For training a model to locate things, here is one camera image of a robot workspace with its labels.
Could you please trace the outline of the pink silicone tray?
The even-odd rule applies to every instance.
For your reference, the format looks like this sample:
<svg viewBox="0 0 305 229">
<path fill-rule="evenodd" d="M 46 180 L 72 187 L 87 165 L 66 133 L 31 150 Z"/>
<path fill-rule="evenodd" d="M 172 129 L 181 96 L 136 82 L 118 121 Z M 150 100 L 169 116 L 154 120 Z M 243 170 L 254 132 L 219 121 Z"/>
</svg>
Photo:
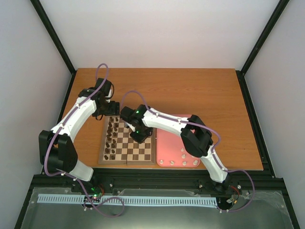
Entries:
<svg viewBox="0 0 305 229">
<path fill-rule="evenodd" d="M 183 141 L 180 136 L 170 132 L 156 129 L 156 162 L 161 167 L 166 168 L 196 168 L 200 165 L 200 159 L 191 156 L 184 147 Z"/>
</svg>

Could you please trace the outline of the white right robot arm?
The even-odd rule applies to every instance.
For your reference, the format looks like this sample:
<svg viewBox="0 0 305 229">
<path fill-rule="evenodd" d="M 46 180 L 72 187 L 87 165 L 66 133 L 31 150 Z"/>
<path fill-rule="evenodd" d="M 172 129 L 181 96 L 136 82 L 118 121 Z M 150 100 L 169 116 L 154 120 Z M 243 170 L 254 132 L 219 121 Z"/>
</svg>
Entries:
<svg viewBox="0 0 305 229">
<path fill-rule="evenodd" d="M 214 182 L 213 189 L 220 194 L 226 192 L 230 180 L 227 168 L 216 153 L 212 129 L 206 127 L 198 116 L 177 117 L 142 104 L 135 110 L 125 106 L 120 118 L 132 129 L 130 136 L 137 143 L 143 143 L 154 128 L 179 136 L 187 153 L 199 158 L 208 170 Z"/>
</svg>

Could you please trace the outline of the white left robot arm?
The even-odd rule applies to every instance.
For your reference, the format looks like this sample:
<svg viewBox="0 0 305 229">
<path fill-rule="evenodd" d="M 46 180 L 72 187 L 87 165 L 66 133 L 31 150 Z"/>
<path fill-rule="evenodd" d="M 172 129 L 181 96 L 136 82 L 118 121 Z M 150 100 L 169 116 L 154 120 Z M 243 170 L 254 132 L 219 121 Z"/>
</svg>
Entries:
<svg viewBox="0 0 305 229">
<path fill-rule="evenodd" d="M 40 161 L 48 176 L 69 175 L 82 180 L 89 192 L 98 189 L 99 180 L 93 176 L 93 168 L 78 158 L 74 140 L 89 117 L 117 115 L 119 103 L 112 101 L 114 89 L 89 88 L 79 93 L 72 109 L 50 131 L 39 134 Z"/>
</svg>

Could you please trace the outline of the wooden chess board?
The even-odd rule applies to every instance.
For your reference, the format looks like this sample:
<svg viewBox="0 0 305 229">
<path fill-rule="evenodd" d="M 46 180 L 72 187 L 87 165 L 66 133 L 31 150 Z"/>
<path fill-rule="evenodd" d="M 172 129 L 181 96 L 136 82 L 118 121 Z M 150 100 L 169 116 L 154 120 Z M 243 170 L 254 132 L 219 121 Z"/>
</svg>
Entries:
<svg viewBox="0 0 305 229">
<path fill-rule="evenodd" d="M 154 165 L 156 163 L 156 130 L 143 143 L 135 142 L 130 133 L 132 130 L 127 127 L 123 120 L 115 118 L 119 116 L 107 116 L 104 119 L 102 140 L 98 164 L 100 165 Z M 114 131 L 114 124 L 118 123 L 117 132 Z M 112 138 L 108 139 L 107 135 L 111 134 Z"/>
</svg>

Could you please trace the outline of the black aluminium frame rail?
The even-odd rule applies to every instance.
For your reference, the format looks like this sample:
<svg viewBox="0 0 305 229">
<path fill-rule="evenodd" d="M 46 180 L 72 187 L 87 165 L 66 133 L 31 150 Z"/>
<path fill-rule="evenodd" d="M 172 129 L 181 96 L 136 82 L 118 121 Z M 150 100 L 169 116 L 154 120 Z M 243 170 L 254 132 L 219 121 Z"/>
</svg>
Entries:
<svg viewBox="0 0 305 229">
<path fill-rule="evenodd" d="M 101 185 L 105 193 L 116 194 L 124 189 L 175 189 L 193 191 L 200 195 L 215 197 L 229 196 L 233 189 L 218 193 L 213 188 L 205 170 L 164 170 L 164 169 L 106 169 L 97 168 L 92 182 L 84 182 L 89 193 L 92 188 Z M 276 178 L 269 171 L 234 172 L 230 175 L 230 184 L 240 185 L 243 192 L 280 191 L 287 194 L 282 178 Z"/>
</svg>

